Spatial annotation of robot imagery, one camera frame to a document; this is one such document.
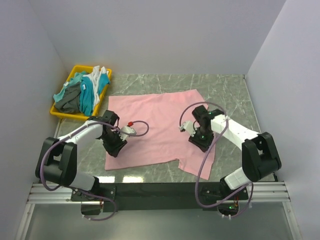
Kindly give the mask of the pink t shirt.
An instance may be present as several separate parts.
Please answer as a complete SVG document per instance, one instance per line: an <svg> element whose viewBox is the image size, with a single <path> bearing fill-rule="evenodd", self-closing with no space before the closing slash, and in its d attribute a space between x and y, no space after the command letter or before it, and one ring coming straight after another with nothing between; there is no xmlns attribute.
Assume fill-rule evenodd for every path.
<svg viewBox="0 0 320 240"><path fill-rule="evenodd" d="M107 154L105 170L178 160L178 167L182 171L195 176L200 175L202 179L208 180L215 159L215 150L210 151L200 171L204 152L189 142L189 135L186 132L179 130L179 119L185 108L202 101L204 98L196 89L174 93L109 97L108 109L119 116L121 127L133 122L133 128L141 134L146 130L144 122L147 122L149 131L144 136L129 137L117 157Z"/></svg>

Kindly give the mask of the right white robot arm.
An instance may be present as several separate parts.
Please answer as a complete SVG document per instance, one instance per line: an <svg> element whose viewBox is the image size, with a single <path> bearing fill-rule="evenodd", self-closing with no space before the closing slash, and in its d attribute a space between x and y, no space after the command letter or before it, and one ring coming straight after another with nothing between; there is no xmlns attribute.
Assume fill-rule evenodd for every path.
<svg viewBox="0 0 320 240"><path fill-rule="evenodd" d="M222 198L230 200L242 186L257 182L282 167L272 135L250 130L229 118L221 109L209 111L204 105L197 106L192 121L179 123L181 132L189 134L188 141L202 152L208 153L212 143L224 137L241 150L241 167L223 177L219 183Z"/></svg>

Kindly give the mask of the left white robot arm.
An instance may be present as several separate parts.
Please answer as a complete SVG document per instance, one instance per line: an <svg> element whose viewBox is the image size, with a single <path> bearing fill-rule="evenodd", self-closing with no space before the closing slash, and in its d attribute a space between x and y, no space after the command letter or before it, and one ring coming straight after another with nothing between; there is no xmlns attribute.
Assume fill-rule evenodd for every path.
<svg viewBox="0 0 320 240"><path fill-rule="evenodd" d="M42 182L52 182L61 187L81 189L88 201L100 195L97 177L78 170L78 150L89 140L101 140L106 152L117 157L127 144L116 130L120 117L106 110L103 116L92 116L79 128L61 138L48 137L42 145L35 176Z"/></svg>

